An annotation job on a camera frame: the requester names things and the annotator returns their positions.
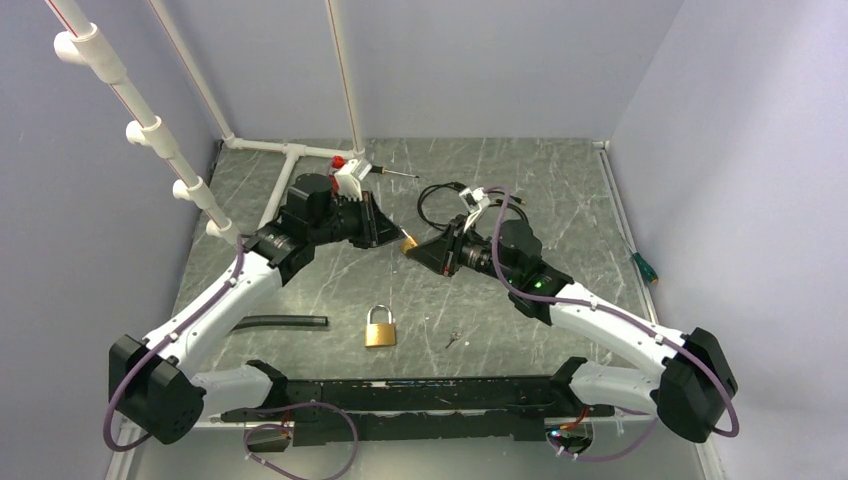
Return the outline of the small brass padlock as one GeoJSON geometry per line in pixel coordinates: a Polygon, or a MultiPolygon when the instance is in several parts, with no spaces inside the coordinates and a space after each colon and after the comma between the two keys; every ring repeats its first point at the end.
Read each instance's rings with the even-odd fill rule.
{"type": "Polygon", "coordinates": [[[412,236],[407,235],[400,244],[400,251],[403,255],[408,255],[412,249],[418,246],[418,242],[412,236]]]}

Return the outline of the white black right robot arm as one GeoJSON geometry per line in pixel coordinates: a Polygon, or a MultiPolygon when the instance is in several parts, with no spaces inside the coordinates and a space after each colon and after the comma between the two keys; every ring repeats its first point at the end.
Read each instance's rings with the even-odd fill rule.
{"type": "Polygon", "coordinates": [[[624,368],[567,360],[551,379],[557,411],[574,415],[585,406],[621,407],[655,415],[693,443],[738,434],[732,405],[738,383],[714,334],[654,325],[600,298],[543,260],[541,241],[523,220],[503,222],[490,240],[463,226],[458,216],[440,236],[421,244],[407,240],[401,250],[445,277],[467,267],[496,278],[524,316],[577,333],[629,362],[624,368]]]}

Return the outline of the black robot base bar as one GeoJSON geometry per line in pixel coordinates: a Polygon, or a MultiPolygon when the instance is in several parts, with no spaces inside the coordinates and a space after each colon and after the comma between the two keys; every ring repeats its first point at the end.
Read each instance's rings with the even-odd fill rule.
{"type": "Polygon", "coordinates": [[[608,418],[610,406],[585,406],[559,374],[454,378],[275,381],[264,405],[221,414],[226,424],[293,426],[296,446],[360,441],[508,437],[542,441],[548,429],[608,418]],[[282,406],[293,406],[286,416],[282,406]]]}

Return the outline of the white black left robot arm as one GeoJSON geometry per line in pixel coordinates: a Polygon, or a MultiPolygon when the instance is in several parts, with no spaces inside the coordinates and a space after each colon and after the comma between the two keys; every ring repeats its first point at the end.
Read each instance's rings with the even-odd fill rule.
{"type": "Polygon", "coordinates": [[[212,347],[313,261],[317,247],[349,242],[371,249],[404,236],[371,192],[350,200],[327,175],[298,176],[276,217],[253,234],[238,236],[234,261],[212,285],[142,339],[124,335],[110,347],[107,445],[124,449],[112,435],[115,414],[163,444],[181,439],[201,419],[230,411],[253,411],[264,420],[279,417],[290,403],[287,377],[257,360],[203,372],[200,366],[212,347]]]}

